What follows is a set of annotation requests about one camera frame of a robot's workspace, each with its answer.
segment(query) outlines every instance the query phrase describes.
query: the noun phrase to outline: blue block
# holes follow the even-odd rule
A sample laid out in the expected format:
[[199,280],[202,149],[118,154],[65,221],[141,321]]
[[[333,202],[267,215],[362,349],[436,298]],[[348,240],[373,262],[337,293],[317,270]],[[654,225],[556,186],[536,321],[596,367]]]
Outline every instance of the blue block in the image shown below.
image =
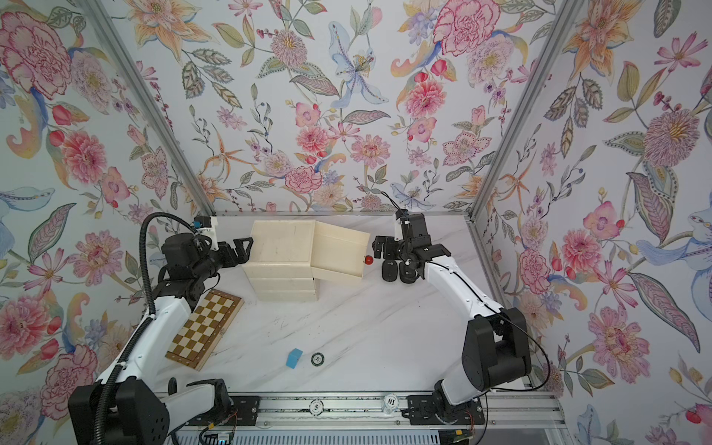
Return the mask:
[[302,351],[299,349],[292,349],[292,352],[289,353],[289,357],[287,357],[287,366],[290,368],[294,369],[297,367],[297,362],[299,361],[299,357],[302,356]]

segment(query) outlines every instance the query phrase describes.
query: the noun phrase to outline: open drawer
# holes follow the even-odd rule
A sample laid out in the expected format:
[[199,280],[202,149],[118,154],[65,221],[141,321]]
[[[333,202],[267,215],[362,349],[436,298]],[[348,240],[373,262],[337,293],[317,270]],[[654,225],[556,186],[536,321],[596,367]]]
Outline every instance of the open drawer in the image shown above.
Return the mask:
[[363,277],[370,237],[365,232],[292,219],[255,221],[251,235],[254,245],[243,269],[260,299],[315,300],[314,279],[357,284]]

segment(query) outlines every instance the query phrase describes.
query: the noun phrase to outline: chessboard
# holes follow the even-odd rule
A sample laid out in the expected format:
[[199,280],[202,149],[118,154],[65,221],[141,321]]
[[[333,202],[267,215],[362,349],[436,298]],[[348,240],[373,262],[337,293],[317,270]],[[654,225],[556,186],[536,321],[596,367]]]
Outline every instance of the chessboard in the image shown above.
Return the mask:
[[173,337],[166,357],[199,371],[243,304],[240,297],[211,290]]

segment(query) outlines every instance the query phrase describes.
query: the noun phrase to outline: floral wallpaper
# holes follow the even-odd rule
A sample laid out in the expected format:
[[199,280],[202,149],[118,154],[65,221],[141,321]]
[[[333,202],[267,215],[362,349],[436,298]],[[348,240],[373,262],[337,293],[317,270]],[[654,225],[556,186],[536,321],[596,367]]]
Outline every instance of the floral wallpaper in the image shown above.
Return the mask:
[[711,15],[587,0],[477,215],[580,445],[712,444]]
[[0,1],[0,65],[0,444],[73,443],[70,394],[143,310],[140,223],[190,198],[73,1]]
[[416,211],[465,211],[557,8],[103,3],[134,59],[151,60],[149,88],[220,214],[391,211],[381,191]]

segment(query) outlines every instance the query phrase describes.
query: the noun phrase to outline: marble table surface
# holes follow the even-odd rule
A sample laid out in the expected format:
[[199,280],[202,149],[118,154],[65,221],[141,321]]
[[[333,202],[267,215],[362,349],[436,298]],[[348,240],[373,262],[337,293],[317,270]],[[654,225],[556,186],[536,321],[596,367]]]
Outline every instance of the marble table surface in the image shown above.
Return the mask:
[[[393,233],[392,215],[312,218],[368,232],[371,241]],[[218,239],[249,236],[256,219],[266,218],[219,217]],[[433,215],[426,222],[433,244],[447,247],[462,271],[489,293],[465,218]],[[213,284],[207,281],[206,287]],[[316,302],[259,301],[239,266],[223,269],[216,288],[242,297],[244,306],[200,372],[165,359],[154,391],[164,392],[170,377],[179,387],[222,378],[230,392],[428,391],[462,353],[464,318],[423,280],[383,281],[380,260],[365,266],[358,286],[320,281]],[[293,370],[285,363],[294,348],[304,355]],[[310,363],[314,352],[324,354],[320,367]]]

